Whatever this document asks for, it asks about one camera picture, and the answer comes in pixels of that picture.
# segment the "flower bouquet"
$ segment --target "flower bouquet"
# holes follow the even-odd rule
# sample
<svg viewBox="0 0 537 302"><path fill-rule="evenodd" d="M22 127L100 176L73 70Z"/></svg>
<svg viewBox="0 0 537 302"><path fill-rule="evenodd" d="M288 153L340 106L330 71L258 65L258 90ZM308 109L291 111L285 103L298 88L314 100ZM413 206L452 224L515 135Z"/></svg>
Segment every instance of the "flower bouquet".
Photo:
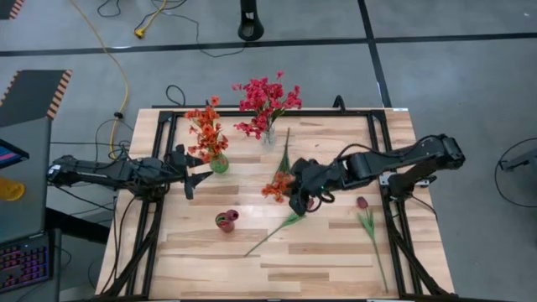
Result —
<svg viewBox="0 0 537 302"><path fill-rule="evenodd" d="M189 133L197 135L197 146L190 146L188 152L203 159L205 163L210 163L211 169L216 173L223 173L229 167L227 157L222 153L229 144L227 138L222 134L222 125L215 120L220 117L214 110L218 106L220 98L211 97L211 105L207 105L205 110L195 109L185 113L185 117L191 120L198 128L190 126Z"/></svg>
<svg viewBox="0 0 537 302"><path fill-rule="evenodd" d="M263 138L267 145L275 144L274 122L283 115L287 109L302 108L302 100L299 98L300 86L284 97L284 88L279 81L284 75L283 71L276 73L276 82L269 83L269 79L251 79L246 85L236 84L232 86L234 91L243 91L244 99L240 101L241 111L255 111L256 117L249 123L241 122L235 127L243 130L246 135L255 134L256 139Z"/></svg>

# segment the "wood grain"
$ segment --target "wood grain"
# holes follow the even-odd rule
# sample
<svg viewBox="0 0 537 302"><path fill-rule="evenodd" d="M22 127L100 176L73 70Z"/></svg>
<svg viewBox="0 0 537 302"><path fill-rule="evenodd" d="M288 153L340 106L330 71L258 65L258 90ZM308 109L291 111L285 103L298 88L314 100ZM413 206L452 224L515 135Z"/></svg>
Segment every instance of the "wood grain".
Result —
<svg viewBox="0 0 537 302"><path fill-rule="evenodd" d="M150 156L159 110L141 110L134 129L131 157ZM394 148L415 142L406 111L386 110ZM329 163L349 143L370 145L364 117L281 117L276 123L276 146L265 148L255 138L247 138L233 124L247 117L222 117L224 134L230 140L225 154L230 168L214 174L195 190L194 200L184 197L182 184L173 184L164 202L151 299L267 299L267 298L396 298L393 264L388 248L378 184L335 193L336 202L324 204L303 221L276 233L247 258L243 254L279 226L291 212L287 203L264 198L260 190L272 179L284 149L287 128L289 159L315 158ZM176 143L195 144L188 134L190 123L180 118ZM380 129L378 139L382 142ZM164 149L166 135L162 139ZM360 151L353 148L348 152ZM191 173L207 171L207 165ZM414 193L430 204L426 189ZM356 198L364 196L375 213L375 229L388 289L383 282L373 246L356 220ZM132 196L122 191L117 201L121 217ZM135 201L127 213L119 268L130 259L141 204ZM435 218L428 209L407 202L409 226L418 258L446 290L453 290L444 249ZM240 213L236 229L223 233L215 226L215 216L235 209ZM97 293L106 283L115 257L113 234L108 238ZM411 290L408 269L404 268L407 290ZM138 271L135 293L141 291L143 270Z"/></svg>

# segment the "rgb keyboard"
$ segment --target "rgb keyboard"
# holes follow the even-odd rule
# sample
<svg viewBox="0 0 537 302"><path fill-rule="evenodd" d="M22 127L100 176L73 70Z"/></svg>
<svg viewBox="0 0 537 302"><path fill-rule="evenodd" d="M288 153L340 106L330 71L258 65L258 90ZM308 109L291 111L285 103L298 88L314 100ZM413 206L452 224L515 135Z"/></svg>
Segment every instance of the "rgb keyboard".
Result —
<svg viewBox="0 0 537 302"><path fill-rule="evenodd" d="M52 276L50 239L43 234L0 247L0 293L36 284Z"/></svg>

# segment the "black stand base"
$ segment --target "black stand base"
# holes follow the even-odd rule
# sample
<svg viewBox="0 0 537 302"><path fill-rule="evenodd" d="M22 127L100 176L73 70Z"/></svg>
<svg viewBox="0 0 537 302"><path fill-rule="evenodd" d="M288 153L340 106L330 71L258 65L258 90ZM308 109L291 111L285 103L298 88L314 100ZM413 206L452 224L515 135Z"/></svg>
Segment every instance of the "black stand base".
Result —
<svg viewBox="0 0 537 302"><path fill-rule="evenodd" d="M59 228L64 235L69 235L91 242L107 244L110 228L93 222L69 216L57 210L47 208L45 213L45 230Z"/></svg>
<svg viewBox="0 0 537 302"><path fill-rule="evenodd" d="M238 36L250 42L263 37L264 32L265 29L259 20L256 0L241 0L241 25L238 27Z"/></svg>

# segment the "concrete floor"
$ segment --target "concrete floor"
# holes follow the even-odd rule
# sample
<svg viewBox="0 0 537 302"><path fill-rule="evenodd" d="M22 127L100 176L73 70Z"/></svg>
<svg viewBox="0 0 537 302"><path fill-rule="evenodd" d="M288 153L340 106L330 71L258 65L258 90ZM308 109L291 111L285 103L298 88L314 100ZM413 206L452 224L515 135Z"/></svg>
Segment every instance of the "concrete floor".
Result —
<svg viewBox="0 0 537 302"><path fill-rule="evenodd" d="M364 38L354 0L260 0L265 26L262 40ZM144 40L132 34L141 17L152 11L149 0L120 1L122 15L101 18L102 1L78 1L108 46L192 44L196 28L180 18L160 16ZM366 1L376 37L446 34L508 34L537 31L535 1L374 0ZM176 13L201 22L202 43L239 41L238 3L189 1ZM98 47L91 31L65 0L26 2L14 21L0 21L0 51ZM212 50L219 54L234 49ZM535 135L537 111L537 40L378 44L383 72L394 107L407 107L418 136L446 133L457 139L467 162L457 172L439 173L431 186L441 235L456 292L462 296L534 301L537 279L537 210L512 206L495 190L493 169L501 153ZM286 72L288 85L302 85L306 107L330 106L340 94L349 107L383 105L366 44L245 49L241 54L210 58L196 50L116 55L128 74L131 101L126 122L134 125L140 108L167 104L164 89L179 85L189 104L219 94L236 104L230 85L254 76ZM53 141L92 142L97 126L112 118L123 99L123 80L105 55L1 57L0 86L21 69L72 69L74 75L53 123ZM106 142L110 127L99 141ZM130 139L120 128L118 140ZM533 146L524 145L521 152ZM92 146L53 145L51 159L73 154L95 156ZM100 148L101 160L107 148ZM513 199L535 204L522 168L500 175ZM102 204L113 192L95 185L71 190ZM51 189L48 206L66 213L91 209ZM107 213L85 217L100 221ZM64 237L73 262L62 274L62 299L91 294L87 269L95 282L103 246ZM25 301L39 300L29 296Z"/></svg>

